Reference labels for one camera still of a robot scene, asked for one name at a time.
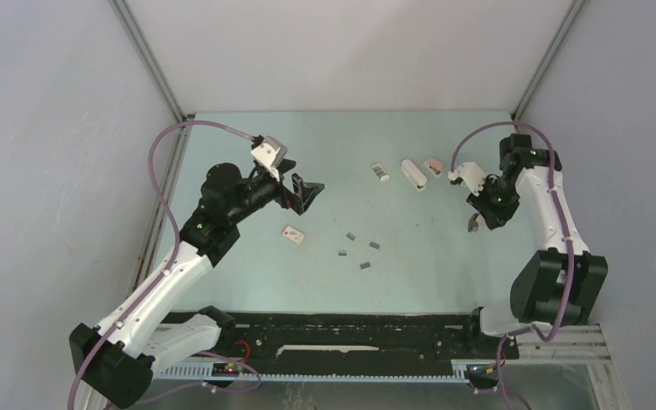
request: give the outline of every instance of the metal bar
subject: metal bar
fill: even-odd
[[[494,363],[493,360],[457,360],[451,361],[452,365],[464,365],[464,366],[476,366],[476,365],[490,365]],[[555,358],[547,357],[525,357],[520,356],[516,360],[507,360],[508,365],[522,365],[522,366],[533,366],[533,365],[610,365],[612,360],[609,357],[566,357],[566,356],[557,356]]]
[[[159,88],[165,102],[170,110],[172,110],[175,120],[180,122],[185,117],[185,113],[177,103],[177,98],[174,96],[172,89],[167,83],[167,78],[165,78],[165,74],[157,63],[155,54],[152,52],[147,40],[144,38],[144,34],[139,28],[139,24],[134,17],[132,9],[130,9],[126,0],[109,0],[109,2],[112,3],[112,8],[120,18],[134,48],[137,50],[140,58],[142,58],[142,62],[144,62],[144,65],[147,67],[149,74],[155,81],[155,84],[157,85],[157,88]]]
[[[602,330],[596,325],[563,327],[552,342],[543,342],[534,333],[519,335],[516,341],[519,360],[515,363],[611,363]]]
[[[629,408],[612,364],[590,365],[587,366],[587,372],[594,388],[594,396],[597,399],[599,410],[626,410]]]
[[[515,120],[522,120],[524,113],[529,107],[532,98],[536,94],[536,91],[539,89],[539,86],[542,84],[547,71],[552,66],[554,59],[559,54],[562,44],[567,39],[567,34],[570,32],[572,27],[575,25],[577,18],[582,12],[584,5],[588,0],[572,0],[572,4],[567,9],[565,17],[562,19],[562,22],[559,24],[557,32],[552,37],[552,41],[549,43],[549,46],[544,51],[544,56],[539,62],[539,66],[536,68],[536,71],[532,75],[530,83],[527,85],[527,88],[524,90],[522,97],[519,98],[517,107],[512,112],[512,118]]]
[[[213,376],[215,360],[190,357],[155,375],[156,380],[207,380],[231,381],[235,377]],[[261,374],[263,382],[348,382],[348,383],[461,383],[465,384],[464,370],[454,371],[454,375],[443,376],[347,376],[347,375],[307,375],[307,374]],[[240,380],[255,380],[255,376],[244,372]]]

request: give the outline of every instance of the floor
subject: floor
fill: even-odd
[[[213,304],[231,311],[334,313],[465,313],[502,302],[532,256],[527,218],[520,209],[507,226],[467,232],[473,208],[468,190],[446,174],[427,174],[418,192],[400,169],[408,158],[424,169],[430,156],[448,167],[454,147],[505,112],[331,112],[199,114],[288,147],[294,172],[325,190],[303,216],[270,204],[239,226],[241,238],[225,259],[175,307]],[[498,173],[499,141],[511,127],[488,130],[464,147],[461,161]],[[211,127],[195,127],[172,200],[180,223],[197,204],[207,170],[233,162],[252,168],[248,144]],[[382,163],[390,179],[371,170]],[[286,226],[305,233],[296,246]],[[346,238],[347,232],[356,239]],[[159,254],[171,245],[161,238]],[[369,247],[369,242],[380,249]],[[347,256],[338,256],[345,250]],[[370,262],[361,270],[359,265]]]

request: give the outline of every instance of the metal frame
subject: metal frame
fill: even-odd
[[[149,74],[155,81],[162,97],[165,99],[170,110],[172,110],[175,120],[180,122],[185,117],[185,113],[182,111],[182,108],[177,102],[177,98],[174,96],[172,89],[167,83],[167,78],[165,78],[165,74],[162,72],[160,65],[157,64],[155,55],[152,53],[152,49],[144,38],[142,29],[139,28],[139,24],[137,23],[137,19],[134,18],[132,9],[130,9],[126,0],[109,0],[109,2],[112,4],[112,8],[117,14],[117,17],[120,18],[127,35],[134,44],[134,48],[137,50],[142,62],[144,62],[144,65],[147,67],[147,71],[149,71]]]
[[[126,29],[127,35],[134,44],[140,58],[147,67],[150,76],[155,81],[155,84],[160,90],[165,102],[173,112],[175,120],[184,120],[186,118],[185,113],[182,111],[182,108],[177,102],[177,98],[169,87],[167,79],[161,71],[127,0],[109,1]],[[512,117],[514,119],[521,120],[523,118],[539,86],[542,84],[549,68],[554,63],[554,60],[566,41],[570,30],[574,27],[587,2],[588,0],[573,0],[570,7],[567,9],[557,32],[550,41],[536,71],[533,73],[529,84],[525,88],[516,108],[512,112]],[[167,172],[161,181],[161,187],[167,199],[173,194],[189,135],[190,129],[187,129],[183,130],[175,138],[172,153],[170,154],[167,165]],[[159,206],[159,203],[156,202],[149,225],[148,236],[145,238],[142,247],[143,252],[135,279],[135,285],[139,283],[146,273],[149,273],[149,267],[155,258],[156,248],[163,227],[163,220],[164,210]],[[515,360],[515,363],[524,365],[547,363],[584,364],[587,366],[589,372],[599,410],[624,410],[628,408],[599,326],[570,326],[563,328],[557,338],[551,343],[543,343],[535,335],[527,334],[517,337],[517,344],[520,358],[519,360]],[[409,383],[463,383],[465,380],[461,369],[466,369],[467,365],[475,364],[477,361],[481,360],[456,360],[455,362],[452,362],[457,366],[457,374],[454,374],[453,378],[387,378],[386,380],[380,381]],[[209,360],[191,358],[167,369],[157,378],[182,380],[202,379],[208,374],[206,372],[208,371],[207,366],[211,367],[211,365],[209,365]],[[266,380],[289,381],[290,378],[268,377]],[[341,380],[318,378],[315,381]],[[355,382],[360,381],[360,379],[351,378],[350,381]],[[80,408],[84,410],[101,410],[107,405],[106,399],[89,386],[86,386],[86,389],[84,390],[83,399]]]
[[[549,68],[559,54],[562,44],[565,43],[567,34],[569,34],[570,30],[577,22],[577,18],[584,10],[584,6],[587,2],[588,0],[572,0],[572,4],[570,4],[570,7],[567,9],[565,17],[562,18],[562,22],[559,24],[557,32],[554,34],[554,37],[552,37],[552,41],[549,42],[547,50],[544,51],[544,56],[542,56],[539,66],[537,66],[532,75],[530,83],[527,85],[527,88],[524,89],[524,93],[522,94],[522,97],[519,98],[517,107],[512,112],[512,118],[515,120],[521,120],[524,117],[524,113],[529,107],[532,98],[534,98],[534,95],[542,84],[545,75],[547,75],[547,71],[549,71]]]

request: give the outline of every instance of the small box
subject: small box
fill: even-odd
[[[426,176],[411,160],[403,160],[401,162],[401,170],[416,190],[421,191],[426,189]]]
[[[303,234],[303,232],[298,231],[290,225],[283,229],[283,236],[296,243],[296,245],[300,245],[301,242],[303,242],[303,239],[305,239],[305,234]]]
[[[426,167],[429,170],[429,173],[431,173],[433,176],[441,177],[443,172],[443,162],[441,162],[439,159],[432,156],[428,160],[424,161],[424,167]]]
[[[386,171],[386,168],[383,165],[373,164],[371,165],[371,169],[374,173],[376,173],[376,176],[381,180],[381,182],[386,182],[389,180],[389,173]]]

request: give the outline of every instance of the robotic arm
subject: robotic arm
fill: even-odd
[[[466,201],[490,230],[504,226],[514,216],[520,198],[530,213],[537,251],[514,280],[508,302],[478,312],[481,332],[489,336],[517,331],[527,324],[550,325],[559,311],[568,268],[568,247],[562,232],[564,221],[553,205],[548,186],[551,153],[533,148],[531,137],[524,134],[502,139],[499,151],[501,176],[487,175],[473,162],[463,163],[449,174],[452,185],[464,183],[469,188],[471,193]],[[591,255],[577,233],[565,200],[562,164],[557,156],[553,181],[552,190],[556,190],[564,209],[575,255],[574,279],[562,325],[585,325],[605,281],[607,262],[602,256]]]
[[[240,238],[237,224],[269,202],[297,214],[308,210],[323,184],[304,183],[292,175],[293,191],[283,186],[283,175],[296,163],[286,160],[287,149],[274,138],[253,139],[255,167],[247,178],[234,164],[212,167],[202,184],[202,197],[179,233],[177,257],[168,258],[96,327],[78,325],[69,336],[74,369],[81,367],[97,341],[116,324],[107,342],[87,367],[83,380],[115,406],[131,406],[149,387],[155,374],[218,343],[230,343],[234,319],[208,307],[169,331],[157,326],[175,302],[215,267]],[[126,319],[122,314],[132,308]]]

